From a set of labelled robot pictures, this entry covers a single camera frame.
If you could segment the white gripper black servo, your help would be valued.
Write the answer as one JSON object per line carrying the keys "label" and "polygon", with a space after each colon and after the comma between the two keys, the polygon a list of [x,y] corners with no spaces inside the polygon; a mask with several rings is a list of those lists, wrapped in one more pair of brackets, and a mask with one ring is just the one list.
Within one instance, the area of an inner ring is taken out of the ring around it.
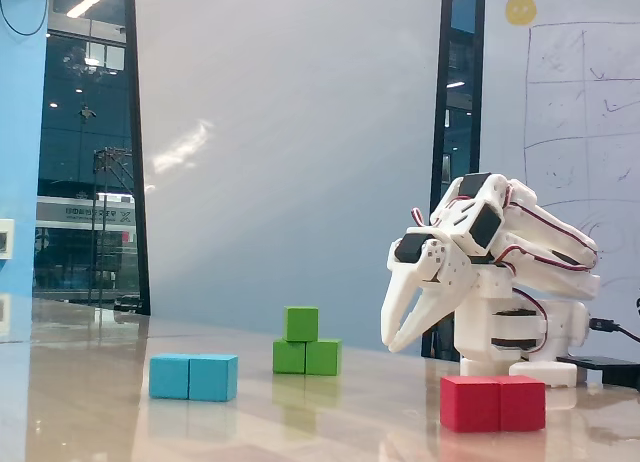
{"label": "white gripper black servo", "polygon": [[381,308],[385,346],[399,352],[453,312],[473,285],[469,257],[441,230],[408,230],[389,250]]}

